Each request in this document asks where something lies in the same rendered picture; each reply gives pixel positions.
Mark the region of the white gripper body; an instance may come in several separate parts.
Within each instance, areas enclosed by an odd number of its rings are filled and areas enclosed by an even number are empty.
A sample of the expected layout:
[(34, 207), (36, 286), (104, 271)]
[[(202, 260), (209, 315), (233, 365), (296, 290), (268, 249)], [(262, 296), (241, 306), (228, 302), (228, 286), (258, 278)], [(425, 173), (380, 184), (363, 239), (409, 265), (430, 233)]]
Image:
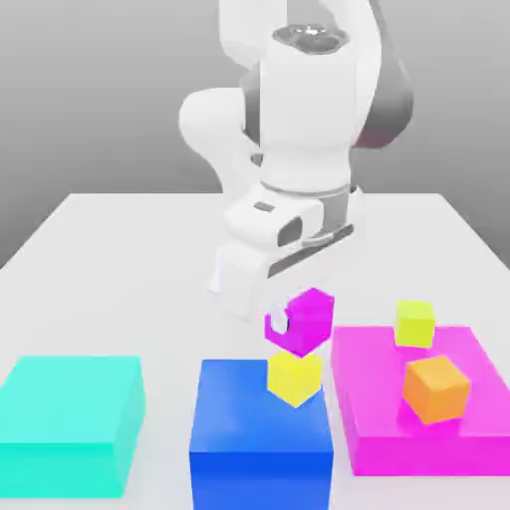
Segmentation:
[(355, 233), (350, 224), (321, 242), (297, 243), (275, 253), (231, 239), (217, 250), (208, 290), (230, 313), (255, 320), (312, 287), (327, 286), (345, 263)]

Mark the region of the small magenta cube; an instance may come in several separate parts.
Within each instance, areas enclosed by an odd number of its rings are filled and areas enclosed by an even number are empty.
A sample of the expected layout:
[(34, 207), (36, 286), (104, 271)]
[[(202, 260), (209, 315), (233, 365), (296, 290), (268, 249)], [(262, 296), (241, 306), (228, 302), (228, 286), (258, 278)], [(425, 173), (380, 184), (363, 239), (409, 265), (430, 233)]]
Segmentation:
[(303, 358), (326, 341), (332, 332), (335, 297), (311, 288), (288, 302), (287, 330), (277, 331), (270, 314), (265, 316), (265, 339)]

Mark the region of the large blue box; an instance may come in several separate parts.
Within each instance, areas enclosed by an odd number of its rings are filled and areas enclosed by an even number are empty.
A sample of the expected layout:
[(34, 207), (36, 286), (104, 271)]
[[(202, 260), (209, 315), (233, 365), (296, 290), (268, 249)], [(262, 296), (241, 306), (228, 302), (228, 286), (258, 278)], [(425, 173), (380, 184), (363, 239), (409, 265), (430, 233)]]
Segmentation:
[(202, 362), (189, 441), (193, 510), (329, 510), (325, 396), (293, 407), (266, 382), (264, 360)]

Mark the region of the large cyan box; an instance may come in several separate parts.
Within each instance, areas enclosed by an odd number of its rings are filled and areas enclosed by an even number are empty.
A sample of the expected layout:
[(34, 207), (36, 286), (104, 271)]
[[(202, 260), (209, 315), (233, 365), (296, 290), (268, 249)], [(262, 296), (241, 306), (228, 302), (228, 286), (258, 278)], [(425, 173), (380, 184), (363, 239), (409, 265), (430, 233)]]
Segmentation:
[(122, 497), (144, 413), (137, 357), (21, 357), (0, 385), (0, 498)]

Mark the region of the large magenta box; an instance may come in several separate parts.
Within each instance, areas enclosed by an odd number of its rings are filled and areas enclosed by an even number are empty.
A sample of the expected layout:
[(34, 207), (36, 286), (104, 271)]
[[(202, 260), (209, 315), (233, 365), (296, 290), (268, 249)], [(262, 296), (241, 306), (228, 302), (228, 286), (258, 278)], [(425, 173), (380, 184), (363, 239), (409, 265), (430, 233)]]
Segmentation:
[[(446, 355), (470, 379), (463, 416), (424, 425), (402, 398), (407, 363)], [(363, 476), (510, 476), (510, 388), (468, 327), (440, 327), (429, 350), (390, 326), (334, 330), (331, 365), (351, 466)]]

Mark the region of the small lime yellow cube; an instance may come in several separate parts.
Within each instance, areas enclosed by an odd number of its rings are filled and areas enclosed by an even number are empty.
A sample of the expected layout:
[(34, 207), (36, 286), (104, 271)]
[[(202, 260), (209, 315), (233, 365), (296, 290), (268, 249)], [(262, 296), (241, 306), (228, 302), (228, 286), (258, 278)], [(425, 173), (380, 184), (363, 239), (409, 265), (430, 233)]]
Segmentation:
[(397, 346), (430, 349), (435, 333), (435, 315), (429, 302), (398, 300), (394, 322)]

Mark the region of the small orange cube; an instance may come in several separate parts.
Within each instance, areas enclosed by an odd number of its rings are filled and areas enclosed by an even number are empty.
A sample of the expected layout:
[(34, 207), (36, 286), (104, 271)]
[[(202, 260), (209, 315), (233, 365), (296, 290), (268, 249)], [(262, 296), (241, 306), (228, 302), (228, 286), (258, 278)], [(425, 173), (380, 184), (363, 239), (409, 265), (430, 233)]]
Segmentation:
[(470, 379), (446, 355), (406, 364), (402, 398), (425, 425), (461, 418)]

